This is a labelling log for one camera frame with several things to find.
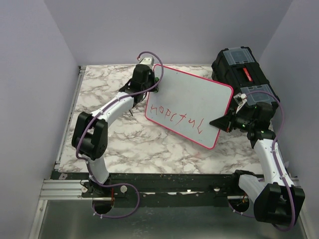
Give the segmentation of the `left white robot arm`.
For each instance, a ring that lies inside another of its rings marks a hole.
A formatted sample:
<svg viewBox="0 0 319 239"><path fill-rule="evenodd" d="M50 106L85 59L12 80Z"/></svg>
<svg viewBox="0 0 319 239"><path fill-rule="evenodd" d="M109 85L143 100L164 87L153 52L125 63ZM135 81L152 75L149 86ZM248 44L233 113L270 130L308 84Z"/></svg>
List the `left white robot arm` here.
<svg viewBox="0 0 319 239"><path fill-rule="evenodd" d="M158 89L156 83L159 79L151 66L151 63L136 65L131 79L112 100L92 113L82 112L77 118L71 144L76 149L76 157L86 162L90 179L95 182L93 190L100 197L107 196L111 189L103 158L108 145L109 126L143 101L147 92Z"/></svg>

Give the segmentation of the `pink framed whiteboard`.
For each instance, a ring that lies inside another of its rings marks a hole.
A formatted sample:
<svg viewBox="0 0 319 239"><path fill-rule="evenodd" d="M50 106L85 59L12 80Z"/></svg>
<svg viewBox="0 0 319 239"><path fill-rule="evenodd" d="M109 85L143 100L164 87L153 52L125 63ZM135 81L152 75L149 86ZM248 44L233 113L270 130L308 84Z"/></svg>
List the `pink framed whiteboard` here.
<svg viewBox="0 0 319 239"><path fill-rule="evenodd" d="M145 117L207 149L213 149L220 133L212 120L224 116L233 88L198 75L160 64L156 76L163 76L157 92L150 92Z"/></svg>

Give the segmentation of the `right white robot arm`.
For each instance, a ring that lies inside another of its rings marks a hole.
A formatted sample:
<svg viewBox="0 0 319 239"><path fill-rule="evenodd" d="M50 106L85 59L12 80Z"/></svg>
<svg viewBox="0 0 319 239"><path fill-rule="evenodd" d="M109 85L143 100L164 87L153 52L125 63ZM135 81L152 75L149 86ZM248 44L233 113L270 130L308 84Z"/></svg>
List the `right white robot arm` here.
<svg viewBox="0 0 319 239"><path fill-rule="evenodd" d="M262 167L263 181L253 172L236 170L231 175L230 191L235 195L246 193L253 203L257 221L292 227L298 219L305 193L290 179L281 159L277 136L269 128L278 107L275 101L250 106L232 100L227 113L209 124L225 132L234 129L245 132Z"/></svg>

